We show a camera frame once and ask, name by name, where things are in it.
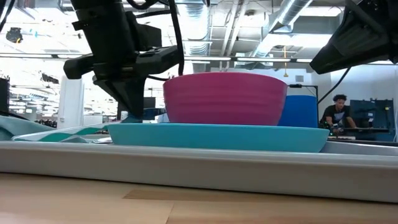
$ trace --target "teal tray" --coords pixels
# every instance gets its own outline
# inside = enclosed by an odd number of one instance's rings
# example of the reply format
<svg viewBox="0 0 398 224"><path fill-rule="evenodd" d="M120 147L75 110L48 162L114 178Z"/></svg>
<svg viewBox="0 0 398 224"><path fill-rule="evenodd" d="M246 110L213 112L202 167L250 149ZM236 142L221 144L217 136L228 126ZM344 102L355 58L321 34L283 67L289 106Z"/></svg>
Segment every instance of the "teal tray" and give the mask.
<svg viewBox="0 0 398 224"><path fill-rule="evenodd" d="M329 130L217 124L110 124L114 144L252 151L320 152Z"/></svg>

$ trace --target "wooden table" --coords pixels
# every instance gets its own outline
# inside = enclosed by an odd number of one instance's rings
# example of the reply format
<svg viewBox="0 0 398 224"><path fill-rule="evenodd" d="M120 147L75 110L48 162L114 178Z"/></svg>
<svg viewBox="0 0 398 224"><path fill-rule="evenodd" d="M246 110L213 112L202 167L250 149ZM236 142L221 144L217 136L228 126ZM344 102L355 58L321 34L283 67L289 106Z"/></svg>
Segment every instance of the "wooden table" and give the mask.
<svg viewBox="0 0 398 224"><path fill-rule="evenodd" d="M0 223L396 224L398 205L0 174Z"/></svg>

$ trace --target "person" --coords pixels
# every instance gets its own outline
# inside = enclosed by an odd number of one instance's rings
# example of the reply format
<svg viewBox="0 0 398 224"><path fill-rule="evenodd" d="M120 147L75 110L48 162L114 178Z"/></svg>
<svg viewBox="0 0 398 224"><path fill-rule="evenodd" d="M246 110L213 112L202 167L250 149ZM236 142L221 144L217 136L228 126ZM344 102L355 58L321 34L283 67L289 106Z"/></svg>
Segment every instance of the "person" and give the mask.
<svg viewBox="0 0 398 224"><path fill-rule="evenodd" d="M321 121L326 121L332 127L334 124L342 122L345 118L351 128L356 128L354 120L349 115L349 107L345 106L346 100L347 96L342 94L333 97L335 104L325 109Z"/></svg>

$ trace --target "exposed ductwork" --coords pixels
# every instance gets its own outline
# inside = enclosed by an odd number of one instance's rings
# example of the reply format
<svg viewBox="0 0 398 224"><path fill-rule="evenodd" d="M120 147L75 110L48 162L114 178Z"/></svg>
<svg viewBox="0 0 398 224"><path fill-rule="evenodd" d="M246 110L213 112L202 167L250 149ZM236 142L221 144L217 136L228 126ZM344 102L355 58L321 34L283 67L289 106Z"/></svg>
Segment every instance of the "exposed ductwork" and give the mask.
<svg viewBox="0 0 398 224"><path fill-rule="evenodd" d="M209 54L209 23L210 9L203 4L178 4L178 12L181 21L186 24L182 26L182 34L188 39L184 42L185 55L205 56ZM194 63L193 72L204 72L206 64Z"/></svg>
<svg viewBox="0 0 398 224"><path fill-rule="evenodd" d="M279 11L269 16L269 22L263 27L264 39L251 54L252 57L265 57L275 46L273 36L269 32L282 27L292 26L299 18L300 12L311 4L313 0L284 0Z"/></svg>

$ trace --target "blue container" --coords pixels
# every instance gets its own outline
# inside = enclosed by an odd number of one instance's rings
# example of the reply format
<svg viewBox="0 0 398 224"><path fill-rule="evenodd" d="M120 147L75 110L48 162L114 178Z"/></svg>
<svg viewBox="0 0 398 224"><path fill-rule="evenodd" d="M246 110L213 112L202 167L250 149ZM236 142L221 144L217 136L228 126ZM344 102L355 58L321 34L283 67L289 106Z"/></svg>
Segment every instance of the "blue container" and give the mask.
<svg viewBox="0 0 398 224"><path fill-rule="evenodd" d="M286 96L285 107L278 126L317 128L317 98L314 96Z"/></svg>
<svg viewBox="0 0 398 224"><path fill-rule="evenodd" d="M110 124L113 143L253 151L320 152L329 130L220 124Z"/></svg>

